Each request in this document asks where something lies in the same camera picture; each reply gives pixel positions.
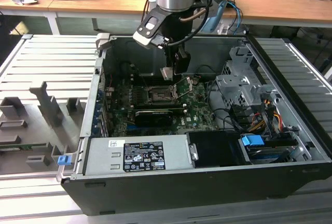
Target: desk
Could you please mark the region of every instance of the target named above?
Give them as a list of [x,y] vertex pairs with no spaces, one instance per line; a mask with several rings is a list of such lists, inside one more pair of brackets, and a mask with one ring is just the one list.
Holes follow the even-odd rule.
[[[31,6],[14,5],[0,0],[5,15],[47,17],[53,34],[60,34],[59,17],[96,19],[132,19],[141,17],[146,0],[38,0]],[[246,24],[332,27],[332,2],[328,0],[236,0],[243,11]],[[235,17],[233,9],[226,9],[223,19]]]
[[[332,27],[330,0],[236,0],[236,3],[246,24]],[[230,17],[229,10],[224,18]]]

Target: red wire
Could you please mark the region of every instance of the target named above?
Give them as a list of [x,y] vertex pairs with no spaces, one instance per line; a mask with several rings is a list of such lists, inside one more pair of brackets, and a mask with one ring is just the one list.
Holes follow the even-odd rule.
[[260,113],[256,113],[256,114],[253,116],[253,120],[252,120],[252,124],[251,124],[251,125],[254,124],[254,118],[255,118],[256,116],[258,116],[258,115],[260,115]]

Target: yellow wire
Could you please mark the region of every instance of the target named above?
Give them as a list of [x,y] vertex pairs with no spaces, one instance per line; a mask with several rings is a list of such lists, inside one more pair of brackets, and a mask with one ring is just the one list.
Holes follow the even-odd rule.
[[264,120],[262,120],[259,124],[257,124],[256,126],[252,127],[249,131],[252,132],[252,131],[255,131],[257,130],[259,127],[261,127],[262,125],[264,125]]

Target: blue latch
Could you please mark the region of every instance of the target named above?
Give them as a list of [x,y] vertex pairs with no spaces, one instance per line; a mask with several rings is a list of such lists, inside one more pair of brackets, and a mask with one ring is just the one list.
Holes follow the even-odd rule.
[[242,138],[242,142],[243,142],[244,146],[264,145],[265,144],[260,135],[245,135]]
[[58,165],[71,165],[72,156],[71,155],[62,155],[58,158]]

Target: power supply label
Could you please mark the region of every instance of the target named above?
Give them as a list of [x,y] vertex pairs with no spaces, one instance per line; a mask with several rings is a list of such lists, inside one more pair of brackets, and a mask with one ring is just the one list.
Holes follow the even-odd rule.
[[123,154],[125,172],[166,169],[162,142],[124,144]]

